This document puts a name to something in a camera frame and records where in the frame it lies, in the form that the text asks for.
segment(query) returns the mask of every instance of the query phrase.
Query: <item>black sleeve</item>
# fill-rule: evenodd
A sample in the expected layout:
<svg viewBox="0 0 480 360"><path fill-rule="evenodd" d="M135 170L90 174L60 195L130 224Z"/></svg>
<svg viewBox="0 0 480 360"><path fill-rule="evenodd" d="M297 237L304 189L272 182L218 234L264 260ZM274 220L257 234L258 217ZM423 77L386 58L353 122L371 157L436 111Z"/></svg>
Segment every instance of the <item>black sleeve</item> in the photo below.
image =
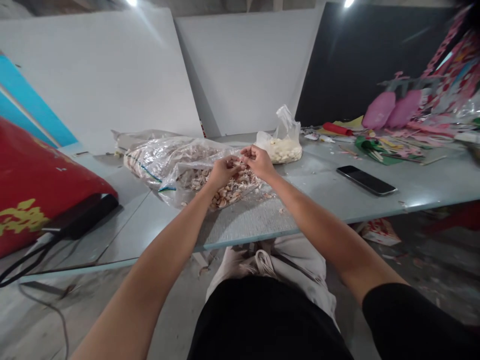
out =
<svg viewBox="0 0 480 360"><path fill-rule="evenodd" d="M480 359L480 338L408 285L370 290L362 310L382 360Z"/></svg>

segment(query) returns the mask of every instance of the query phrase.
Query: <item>black board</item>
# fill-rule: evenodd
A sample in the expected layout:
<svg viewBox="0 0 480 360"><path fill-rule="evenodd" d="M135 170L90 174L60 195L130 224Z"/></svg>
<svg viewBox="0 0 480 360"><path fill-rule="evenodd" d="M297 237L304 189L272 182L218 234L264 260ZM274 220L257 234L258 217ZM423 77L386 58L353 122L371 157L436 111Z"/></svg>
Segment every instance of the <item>black board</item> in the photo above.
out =
<svg viewBox="0 0 480 360"><path fill-rule="evenodd" d="M327 2L295 119L318 126L364 115L394 73L417 78L445 39L455 8Z"/></svg>

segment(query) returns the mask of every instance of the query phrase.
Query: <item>forearm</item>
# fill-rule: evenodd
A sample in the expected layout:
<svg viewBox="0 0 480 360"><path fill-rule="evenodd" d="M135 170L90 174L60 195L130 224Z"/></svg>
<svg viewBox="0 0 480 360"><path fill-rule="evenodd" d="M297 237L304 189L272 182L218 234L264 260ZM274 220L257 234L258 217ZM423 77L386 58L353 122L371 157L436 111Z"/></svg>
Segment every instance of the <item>forearm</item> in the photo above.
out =
<svg viewBox="0 0 480 360"><path fill-rule="evenodd" d="M331 212L278 174L273 174L267 182L293 215L301 232L333 264L360 304L375 286L405 283L350 226Z"/></svg>
<svg viewBox="0 0 480 360"><path fill-rule="evenodd" d="M208 184L204 186L151 242L74 353L73 360L147 357L162 306L192 254L215 192Z"/></svg>

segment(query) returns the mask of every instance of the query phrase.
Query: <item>white panel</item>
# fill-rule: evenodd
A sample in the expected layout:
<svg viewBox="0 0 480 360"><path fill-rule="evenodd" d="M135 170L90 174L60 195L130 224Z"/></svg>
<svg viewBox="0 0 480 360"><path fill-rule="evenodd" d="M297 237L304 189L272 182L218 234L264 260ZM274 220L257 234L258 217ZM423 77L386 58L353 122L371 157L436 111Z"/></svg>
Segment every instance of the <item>white panel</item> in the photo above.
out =
<svg viewBox="0 0 480 360"><path fill-rule="evenodd" d="M94 154L110 129L203 137L167 8L6 20L0 49Z"/></svg>
<svg viewBox="0 0 480 360"><path fill-rule="evenodd" d="M175 19L207 136L273 130L283 104L295 113L324 5Z"/></svg>

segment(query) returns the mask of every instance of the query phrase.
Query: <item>hand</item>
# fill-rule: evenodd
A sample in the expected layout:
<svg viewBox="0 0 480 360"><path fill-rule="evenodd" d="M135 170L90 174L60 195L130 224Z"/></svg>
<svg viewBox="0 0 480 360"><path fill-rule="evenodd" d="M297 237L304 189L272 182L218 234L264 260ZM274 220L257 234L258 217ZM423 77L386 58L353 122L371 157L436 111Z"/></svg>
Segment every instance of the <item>hand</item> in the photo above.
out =
<svg viewBox="0 0 480 360"><path fill-rule="evenodd" d="M215 191L227 185L232 176L246 168L245 165L235 166L234 162L240 162L240 159L236 156L227 156L215 161L206 184Z"/></svg>
<svg viewBox="0 0 480 360"><path fill-rule="evenodd" d="M277 175L269 153L258 146L247 146L240 151L240 154L243 155L241 161L248 165L255 175L263 181L268 183L272 176Z"/></svg>

